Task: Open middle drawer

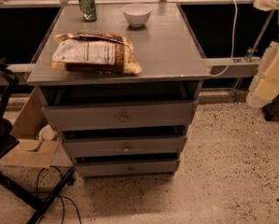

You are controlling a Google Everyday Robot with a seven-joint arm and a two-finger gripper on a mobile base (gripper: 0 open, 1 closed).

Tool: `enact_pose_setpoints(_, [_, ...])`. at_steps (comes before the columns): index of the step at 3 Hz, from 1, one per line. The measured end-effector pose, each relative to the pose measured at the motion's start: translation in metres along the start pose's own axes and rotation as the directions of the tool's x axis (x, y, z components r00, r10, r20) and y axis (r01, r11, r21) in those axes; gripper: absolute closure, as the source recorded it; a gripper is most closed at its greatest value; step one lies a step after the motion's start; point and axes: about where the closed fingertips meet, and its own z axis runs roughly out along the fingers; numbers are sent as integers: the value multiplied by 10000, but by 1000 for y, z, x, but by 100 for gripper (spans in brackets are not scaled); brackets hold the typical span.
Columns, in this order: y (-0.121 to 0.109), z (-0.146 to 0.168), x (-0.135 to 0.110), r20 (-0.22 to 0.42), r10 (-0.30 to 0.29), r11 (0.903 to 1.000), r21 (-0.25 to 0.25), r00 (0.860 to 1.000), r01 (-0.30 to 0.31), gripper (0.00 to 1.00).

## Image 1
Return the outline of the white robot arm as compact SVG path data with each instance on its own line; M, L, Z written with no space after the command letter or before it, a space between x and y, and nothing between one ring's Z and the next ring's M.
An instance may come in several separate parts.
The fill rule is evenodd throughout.
M279 0L255 0L254 8L269 11L278 10ZM265 49L246 96L246 102L252 107L270 104L279 95L279 42L272 41Z

